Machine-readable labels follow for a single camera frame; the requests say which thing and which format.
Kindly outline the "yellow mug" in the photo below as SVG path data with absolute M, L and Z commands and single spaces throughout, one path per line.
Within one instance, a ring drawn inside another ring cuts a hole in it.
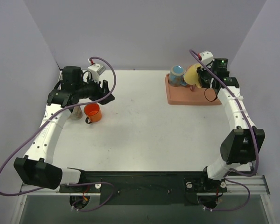
M 189 66 L 184 74 L 184 81 L 190 86 L 201 88 L 199 84 L 199 75 L 197 73 L 198 68 L 200 68 L 200 64 L 198 63 Z

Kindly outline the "orange mug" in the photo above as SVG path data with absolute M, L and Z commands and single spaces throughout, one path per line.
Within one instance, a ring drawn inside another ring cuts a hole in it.
M 86 115 L 86 124 L 96 123 L 102 119 L 102 113 L 97 103 L 86 105 L 84 113 Z

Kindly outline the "cream floral mug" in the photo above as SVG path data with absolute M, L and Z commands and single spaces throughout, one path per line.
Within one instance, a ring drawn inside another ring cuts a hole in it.
M 83 112 L 82 112 L 82 109 L 80 106 L 75 106 L 71 115 L 70 115 L 70 118 L 72 120 L 79 120 L 83 117 Z

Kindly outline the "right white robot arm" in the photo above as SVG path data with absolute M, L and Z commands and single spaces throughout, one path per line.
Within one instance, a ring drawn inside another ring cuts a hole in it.
M 252 122 L 244 106 L 239 83 L 235 77 L 229 76 L 226 58 L 204 59 L 199 56 L 198 81 L 203 88 L 213 89 L 220 100 L 228 119 L 230 133 L 220 146 L 220 157 L 207 170 L 207 175 L 199 179 L 200 188 L 209 191 L 229 172 L 237 172 L 237 168 L 254 162 L 255 175 L 259 167 L 259 151 L 265 138 L 263 129 L 258 129 Z

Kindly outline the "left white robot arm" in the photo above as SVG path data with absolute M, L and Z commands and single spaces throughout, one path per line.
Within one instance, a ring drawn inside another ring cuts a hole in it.
M 61 70 L 61 80 L 48 95 L 42 130 L 33 138 L 24 156 L 14 161 L 24 184 L 48 189 L 70 185 L 76 192 L 85 190 L 87 181 L 81 177 L 81 171 L 54 166 L 53 156 L 63 126 L 81 99 L 88 98 L 102 105 L 115 99 L 108 82 L 99 80 L 104 71 L 105 66 L 99 63 L 90 65 L 86 71 L 77 66 Z

